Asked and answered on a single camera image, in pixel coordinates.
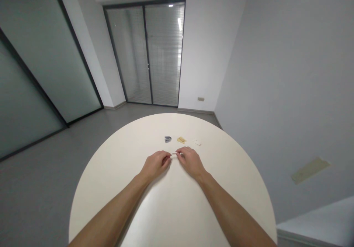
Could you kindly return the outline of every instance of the small paper piece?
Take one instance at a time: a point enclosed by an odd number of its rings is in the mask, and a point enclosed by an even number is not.
[[[200,143],[198,140],[196,140],[196,139],[193,139],[193,142],[194,142],[194,144],[196,144],[196,145],[198,145],[198,146],[201,145],[201,143]]]
[[[186,140],[185,140],[182,136],[180,136],[179,138],[177,138],[177,141],[178,141],[178,142],[181,142],[182,144],[184,144],[184,142],[186,142]]]

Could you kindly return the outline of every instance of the black metal frame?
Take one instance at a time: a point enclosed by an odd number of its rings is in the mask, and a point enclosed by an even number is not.
[[[126,3],[126,4],[112,4],[112,5],[103,6],[104,17],[106,19],[108,33],[110,35],[112,48],[113,48],[113,53],[114,53],[114,57],[115,57],[115,60],[116,60],[116,63],[117,63],[119,76],[121,78],[123,92],[124,92],[124,97],[125,97],[126,102],[144,104],[144,105],[155,105],[155,106],[164,106],[164,107],[175,107],[175,108],[178,108],[178,103],[177,103],[177,106],[154,104],[153,93],[152,93],[152,83],[151,83],[150,57],[149,57],[148,33],[147,33],[146,17],[145,17],[145,6],[155,5],[155,4],[156,5],[157,4],[173,4],[173,3],[180,3],[180,2],[184,2],[184,14],[183,14],[184,17],[183,17],[183,19],[185,20],[185,2],[186,2],[186,0],[153,0],[153,1],[145,1],[145,2],[135,2],[135,3]],[[124,80],[123,80],[123,75],[122,75],[122,72],[121,72],[121,67],[120,67],[119,59],[118,59],[118,54],[117,54],[117,51],[116,51],[116,48],[115,48],[113,34],[112,34],[112,29],[111,29],[110,20],[109,20],[108,12],[107,12],[107,10],[109,10],[109,9],[118,9],[118,8],[127,8],[127,7],[140,7],[140,6],[143,9],[145,43],[146,43],[146,55],[147,55],[147,65],[148,65],[149,82],[150,82],[151,103],[142,103],[142,102],[128,101],[128,97],[126,95],[126,90],[125,90],[125,85],[124,85]],[[178,102],[179,102],[179,99],[180,99],[181,69],[182,69],[182,55],[181,55],[181,66],[180,66],[180,80],[179,80],[179,83],[178,83],[178,100],[177,100]]]
[[[51,108],[51,110],[54,112],[54,114],[56,115],[56,117],[59,119],[59,121],[61,122],[61,124],[63,125],[63,127],[58,130],[58,131],[55,131],[53,133],[50,133],[49,135],[41,138],[41,139],[38,139],[36,140],[35,142],[32,142],[14,152],[11,152],[10,154],[0,158],[0,162],[35,145],[35,144],[38,144],[40,142],[42,142],[43,140],[67,129],[70,127],[70,125],[72,125],[73,123],[85,118],[85,117],[88,117],[90,116],[91,114],[95,113],[95,112],[98,112],[100,110],[102,110],[104,107],[103,107],[103,103],[102,103],[102,99],[98,93],[98,90],[97,90],[97,87],[96,87],[96,84],[93,80],[93,77],[91,75],[91,72],[90,72],[90,69],[89,69],[89,66],[86,62],[86,59],[85,59],[85,56],[82,52],[82,49],[81,49],[81,46],[79,44],[79,41],[77,39],[77,36],[75,34],[75,31],[74,31],[74,28],[71,24],[71,21],[70,21],[70,18],[69,18],[69,15],[67,14],[67,11],[65,9],[65,6],[64,6],[64,3],[63,3],[63,0],[58,0],[58,4],[60,6],[60,9],[61,11],[63,12],[63,15],[64,15],[64,18],[65,18],[65,21],[69,27],[69,30],[70,30],[70,33],[74,39],[74,42],[75,42],[75,45],[76,45],[76,48],[78,49],[79,51],[79,54],[80,54],[80,57],[83,61],[83,64],[85,66],[85,69],[86,69],[86,72],[88,74],[88,77],[91,81],[91,84],[95,90],[95,93],[96,93],[96,96],[98,98],[98,101],[100,102],[100,105],[101,107],[88,113],[88,114],[85,114],[73,121],[70,121],[70,122],[66,122],[65,119],[63,118],[63,116],[60,114],[59,110],[56,108],[56,106],[54,105],[54,103],[51,101],[51,99],[48,97],[48,95],[46,94],[46,92],[44,91],[44,89],[42,88],[42,86],[39,84],[38,80],[35,78],[35,76],[32,74],[32,72],[30,71],[30,69],[27,67],[27,65],[25,64],[25,62],[22,60],[22,58],[20,57],[20,55],[18,54],[18,52],[16,51],[16,49],[14,48],[14,46],[11,44],[10,40],[6,37],[5,33],[2,31],[2,29],[0,28],[0,40],[2,40],[2,42],[4,43],[4,45],[6,46],[6,48],[8,49],[8,51],[11,53],[11,55],[13,56],[13,58],[16,60],[16,62],[20,65],[21,69],[24,71],[24,73],[26,74],[26,76],[28,77],[28,79],[30,80],[30,82],[34,85],[34,87],[37,89],[37,91],[39,92],[39,94],[44,98],[45,102],[49,105],[49,107]]]

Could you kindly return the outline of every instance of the glass partition wall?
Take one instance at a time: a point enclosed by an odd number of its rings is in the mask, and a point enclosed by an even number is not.
[[[0,160],[103,108],[62,0],[0,0]]]
[[[185,0],[104,6],[127,102],[178,106]]]

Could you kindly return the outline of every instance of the ceiling light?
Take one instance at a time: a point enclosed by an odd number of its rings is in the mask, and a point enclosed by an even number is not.
[[[181,23],[181,19],[180,19],[180,18],[178,18],[178,19],[177,19],[177,21],[178,21],[178,26],[180,27],[180,31],[182,31],[182,23]]]

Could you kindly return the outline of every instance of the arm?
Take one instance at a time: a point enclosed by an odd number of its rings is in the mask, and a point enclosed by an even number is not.
[[[114,246],[145,188],[169,166],[170,157],[166,151],[149,156],[141,172],[87,223],[69,247]]]
[[[184,169],[202,188],[231,246],[276,246],[251,215],[205,170],[193,149],[182,147],[176,152]]]

